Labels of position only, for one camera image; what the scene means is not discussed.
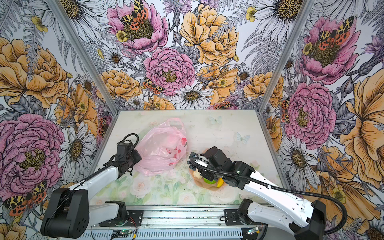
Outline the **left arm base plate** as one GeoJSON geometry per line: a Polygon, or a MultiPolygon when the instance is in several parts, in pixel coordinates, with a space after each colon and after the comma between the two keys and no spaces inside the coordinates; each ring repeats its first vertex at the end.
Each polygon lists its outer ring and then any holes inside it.
{"type": "Polygon", "coordinates": [[[128,210],[115,219],[99,224],[100,227],[140,227],[143,220],[143,210],[128,210]]]}

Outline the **yellow fake banana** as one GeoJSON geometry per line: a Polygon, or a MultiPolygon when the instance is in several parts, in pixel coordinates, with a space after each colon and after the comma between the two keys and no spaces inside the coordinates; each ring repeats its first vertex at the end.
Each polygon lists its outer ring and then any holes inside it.
{"type": "Polygon", "coordinates": [[[219,178],[219,179],[217,180],[216,184],[217,184],[217,185],[216,185],[217,188],[221,188],[221,187],[223,186],[223,184],[224,184],[223,179],[222,179],[222,178],[219,178]]]}

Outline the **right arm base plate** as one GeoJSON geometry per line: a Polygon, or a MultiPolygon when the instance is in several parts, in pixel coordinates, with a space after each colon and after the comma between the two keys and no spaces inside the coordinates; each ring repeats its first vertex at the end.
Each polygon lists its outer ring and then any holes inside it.
{"type": "Polygon", "coordinates": [[[261,226],[263,223],[252,221],[246,214],[241,213],[238,209],[225,209],[224,215],[220,217],[226,226],[261,226]]]}

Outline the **pink plastic bag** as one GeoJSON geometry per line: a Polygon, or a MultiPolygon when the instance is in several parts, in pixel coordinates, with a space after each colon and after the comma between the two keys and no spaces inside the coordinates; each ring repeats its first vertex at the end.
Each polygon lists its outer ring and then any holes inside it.
{"type": "Polygon", "coordinates": [[[179,118],[171,118],[151,129],[138,143],[136,150],[141,160],[135,169],[146,176],[172,170],[186,155],[187,134],[179,118]]]}

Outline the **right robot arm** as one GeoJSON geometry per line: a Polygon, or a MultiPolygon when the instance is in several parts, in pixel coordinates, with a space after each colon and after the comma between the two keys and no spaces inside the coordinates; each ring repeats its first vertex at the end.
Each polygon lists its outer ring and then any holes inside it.
{"type": "Polygon", "coordinates": [[[267,180],[253,167],[241,161],[231,161],[216,147],[204,154],[190,153],[188,165],[208,180],[222,179],[225,184],[253,194],[269,207],[251,199],[242,200],[238,210],[230,216],[244,225],[254,223],[276,227],[293,235],[297,240],[321,240],[325,235],[326,206],[310,202],[267,180]]]}

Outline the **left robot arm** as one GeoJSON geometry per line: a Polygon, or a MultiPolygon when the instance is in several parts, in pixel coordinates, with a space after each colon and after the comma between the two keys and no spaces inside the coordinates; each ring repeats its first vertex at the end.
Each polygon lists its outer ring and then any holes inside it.
{"type": "Polygon", "coordinates": [[[107,201],[99,206],[90,205],[104,187],[114,182],[142,158],[131,141],[119,142],[117,153],[103,168],[69,188],[56,189],[45,213],[41,234],[50,238],[79,238],[89,226],[103,222],[124,224],[128,220],[126,205],[107,201]]]}

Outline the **beige fake fruit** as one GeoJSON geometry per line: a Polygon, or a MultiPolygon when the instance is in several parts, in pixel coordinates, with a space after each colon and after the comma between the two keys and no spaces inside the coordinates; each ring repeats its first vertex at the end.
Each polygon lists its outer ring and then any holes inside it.
{"type": "Polygon", "coordinates": [[[202,178],[203,178],[203,177],[201,176],[201,174],[199,173],[198,170],[193,171],[193,177],[194,177],[194,179],[196,179],[196,180],[199,180],[199,179],[202,179],[202,178]]]}

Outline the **green fake fruit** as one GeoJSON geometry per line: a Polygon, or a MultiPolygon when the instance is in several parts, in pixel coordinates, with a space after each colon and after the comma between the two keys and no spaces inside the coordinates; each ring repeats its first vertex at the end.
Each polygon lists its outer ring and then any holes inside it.
{"type": "Polygon", "coordinates": [[[209,184],[209,185],[214,185],[214,184],[216,184],[216,181],[215,181],[215,180],[209,181],[209,180],[207,180],[207,179],[204,179],[204,182],[207,183],[207,184],[209,184]]]}

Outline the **pink scalloped bowl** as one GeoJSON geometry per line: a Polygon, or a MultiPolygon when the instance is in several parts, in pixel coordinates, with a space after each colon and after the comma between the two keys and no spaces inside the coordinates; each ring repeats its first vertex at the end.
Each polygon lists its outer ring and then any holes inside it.
{"type": "Polygon", "coordinates": [[[227,186],[227,184],[221,178],[219,178],[217,181],[208,181],[201,176],[198,170],[194,171],[189,169],[189,172],[193,178],[194,183],[200,188],[207,189],[209,191],[218,191],[219,189],[223,189],[225,186],[227,186]]]}

